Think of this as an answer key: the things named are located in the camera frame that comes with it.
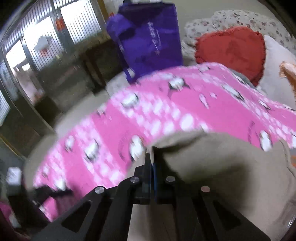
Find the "beige khaki jacket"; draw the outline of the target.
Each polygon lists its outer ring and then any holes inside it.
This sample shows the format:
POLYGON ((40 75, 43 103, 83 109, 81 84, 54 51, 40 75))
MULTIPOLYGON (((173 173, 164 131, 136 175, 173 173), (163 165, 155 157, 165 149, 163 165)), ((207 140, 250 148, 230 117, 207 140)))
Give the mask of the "beige khaki jacket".
POLYGON ((295 167, 286 141, 264 151, 226 133, 178 131, 148 146, 153 163, 157 149, 183 181, 210 187, 271 240, 281 240, 295 221, 295 167))

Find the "dark wooden side cabinet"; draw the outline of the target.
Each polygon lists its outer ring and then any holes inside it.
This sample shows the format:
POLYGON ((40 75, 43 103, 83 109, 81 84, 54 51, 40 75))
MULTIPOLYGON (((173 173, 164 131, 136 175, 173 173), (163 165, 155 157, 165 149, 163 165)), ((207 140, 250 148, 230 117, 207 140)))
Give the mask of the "dark wooden side cabinet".
POLYGON ((78 45, 37 72, 45 95, 35 109, 53 125, 89 93, 96 94, 122 72, 117 48, 112 40, 78 45))

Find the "red heart cushion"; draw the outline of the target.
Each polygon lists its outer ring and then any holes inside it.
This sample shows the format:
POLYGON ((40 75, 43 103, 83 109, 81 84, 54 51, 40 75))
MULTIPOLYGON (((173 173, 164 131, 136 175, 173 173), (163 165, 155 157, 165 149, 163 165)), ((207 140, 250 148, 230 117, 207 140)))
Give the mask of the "red heart cushion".
POLYGON ((217 62, 235 70, 257 86, 263 76, 266 50, 264 37, 248 27, 233 27, 197 38, 196 62, 217 62))

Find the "pink penguin print blanket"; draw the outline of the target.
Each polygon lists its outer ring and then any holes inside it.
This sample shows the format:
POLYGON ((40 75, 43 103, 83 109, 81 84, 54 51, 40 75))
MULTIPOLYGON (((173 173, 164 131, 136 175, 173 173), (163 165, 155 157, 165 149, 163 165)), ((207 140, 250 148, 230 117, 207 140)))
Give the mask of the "pink penguin print blanket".
POLYGON ((9 179, 16 219, 26 228, 46 226, 94 188, 132 176, 150 144, 178 131, 226 133, 264 151, 284 140, 291 151, 295 109, 220 63, 154 72, 114 93, 62 137, 37 169, 31 190, 21 173, 9 179))

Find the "floral grey quilt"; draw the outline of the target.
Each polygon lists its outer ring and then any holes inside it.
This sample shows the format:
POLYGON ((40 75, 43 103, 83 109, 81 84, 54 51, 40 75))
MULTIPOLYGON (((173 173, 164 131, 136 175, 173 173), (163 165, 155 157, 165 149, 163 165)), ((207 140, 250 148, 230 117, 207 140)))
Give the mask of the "floral grey quilt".
POLYGON ((184 63, 195 63, 196 40, 203 34, 224 31, 232 27, 248 27, 262 35, 269 35, 276 42, 295 54, 295 37, 276 19, 239 9, 216 11, 210 18, 194 19, 185 24, 181 41, 184 63))

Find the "orange fringed cloth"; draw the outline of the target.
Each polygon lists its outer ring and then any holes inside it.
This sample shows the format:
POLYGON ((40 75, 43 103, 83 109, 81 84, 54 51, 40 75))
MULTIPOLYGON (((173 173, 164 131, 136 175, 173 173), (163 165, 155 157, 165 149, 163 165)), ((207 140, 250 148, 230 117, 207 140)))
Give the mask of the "orange fringed cloth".
POLYGON ((296 66, 295 64, 283 61, 280 64, 280 77, 288 79, 290 85, 293 88, 293 92, 296 91, 296 66))

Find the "white pillow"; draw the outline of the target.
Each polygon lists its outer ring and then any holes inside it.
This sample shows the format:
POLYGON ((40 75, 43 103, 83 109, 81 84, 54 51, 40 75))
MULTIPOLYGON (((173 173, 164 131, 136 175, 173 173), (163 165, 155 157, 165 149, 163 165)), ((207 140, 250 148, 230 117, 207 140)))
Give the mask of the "white pillow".
POLYGON ((295 55, 268 35, 264 36, 264 42, 266 58, 259 87, 268 98, 295 108, 293 89, 287 78, 280 77, 280 64, 283 61, 295 64, 295 55))

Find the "purple shopping bag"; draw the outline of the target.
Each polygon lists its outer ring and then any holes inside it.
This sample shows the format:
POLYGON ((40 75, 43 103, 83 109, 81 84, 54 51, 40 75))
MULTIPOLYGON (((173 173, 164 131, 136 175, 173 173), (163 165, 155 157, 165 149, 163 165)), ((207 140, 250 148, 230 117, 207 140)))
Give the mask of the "purple shopping bag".
POLYGON ((118 48, 128 83, 183 64, 176 6, 124 1, 106 30, 118 48))

